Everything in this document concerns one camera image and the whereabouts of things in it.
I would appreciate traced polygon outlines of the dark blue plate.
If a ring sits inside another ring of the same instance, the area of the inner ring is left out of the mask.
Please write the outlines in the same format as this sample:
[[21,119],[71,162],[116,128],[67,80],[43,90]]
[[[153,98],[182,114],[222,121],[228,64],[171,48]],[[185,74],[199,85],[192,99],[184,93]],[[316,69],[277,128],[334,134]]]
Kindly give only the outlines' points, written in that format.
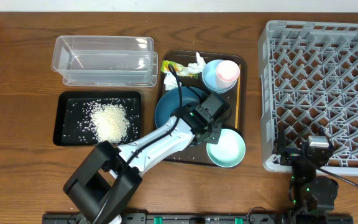
[[[182,87],[181,92],[183,107],[188,106],[189,111],[193,111],[199,104],[200,99],[187,87]],[[157,128],[163,126],[172,116],[172,113],[179,107],[179,99],[177,88],[166,92],[166,94],[159,99],[154,114],[155,125]]]

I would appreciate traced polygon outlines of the yellow green snack wrapper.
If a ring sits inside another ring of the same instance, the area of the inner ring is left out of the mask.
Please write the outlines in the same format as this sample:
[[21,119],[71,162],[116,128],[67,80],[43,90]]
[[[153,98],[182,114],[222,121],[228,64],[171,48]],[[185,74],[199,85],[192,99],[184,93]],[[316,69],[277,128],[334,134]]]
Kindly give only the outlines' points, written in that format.
[[163,60],[160,69],[161,72],[166,74],[171,73],[169,70],[169,65],[171,65],[175,69],[177,75],[181,77],[191,77],[198,79],[198,74],[201,73],[202,70],[202,67],[200,67],[197,63],[189,63],[188,66],[185,67],[184,65],[176,62]]

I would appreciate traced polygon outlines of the white tissue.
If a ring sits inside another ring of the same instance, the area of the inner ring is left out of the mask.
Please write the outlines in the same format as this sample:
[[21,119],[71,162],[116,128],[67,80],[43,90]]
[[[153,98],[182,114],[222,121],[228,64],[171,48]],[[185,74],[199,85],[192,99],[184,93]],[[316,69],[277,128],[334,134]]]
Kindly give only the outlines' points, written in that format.
[[163,80],[163,84],[166,91],[170,91],[178,87],[177,79],[171,73],[166,74]]
[[196,53],[196,62],[195,63],[189,63],[187,68],[190,74],[198,74],[203,71],[203,69],[206,66],[206,62],[204,61],[204,58],[200,55],[199,52]]

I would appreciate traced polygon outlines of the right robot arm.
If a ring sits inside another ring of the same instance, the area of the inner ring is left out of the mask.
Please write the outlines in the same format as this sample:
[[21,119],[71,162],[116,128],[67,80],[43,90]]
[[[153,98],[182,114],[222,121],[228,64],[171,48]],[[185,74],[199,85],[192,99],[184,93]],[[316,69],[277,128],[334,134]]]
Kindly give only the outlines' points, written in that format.
[[298,146],[288,146],[281,129],[272,152],[280,156],[280,165],[290,166],[292,172],[288,197],[294,207],[279,215],[277,222],[327,223],[327,213],[334,210],[339,184],[329,177],[316,175],[334,152],[323,130]]

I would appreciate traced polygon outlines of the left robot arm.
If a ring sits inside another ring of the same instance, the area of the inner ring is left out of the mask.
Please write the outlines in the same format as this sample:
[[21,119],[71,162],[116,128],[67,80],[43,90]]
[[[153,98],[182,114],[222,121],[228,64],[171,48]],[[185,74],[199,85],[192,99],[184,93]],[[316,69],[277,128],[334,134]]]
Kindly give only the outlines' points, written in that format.
[[125,208],[142,176],[171,154],[214,138],[224,109],[197,105],[177,108],[150,134],[127,144],[105,141],[88,154],[63,191],[90,223],[111,223]]

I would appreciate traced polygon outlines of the pile of white rice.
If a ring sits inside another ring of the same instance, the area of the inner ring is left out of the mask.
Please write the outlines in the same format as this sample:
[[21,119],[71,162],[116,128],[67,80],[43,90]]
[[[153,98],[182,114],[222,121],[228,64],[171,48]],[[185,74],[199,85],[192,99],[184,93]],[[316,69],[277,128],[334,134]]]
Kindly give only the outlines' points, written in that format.
[[74,98],[63,119],[62,146],[87,146],[109,141],[124,144],[140,136],[137,98]]

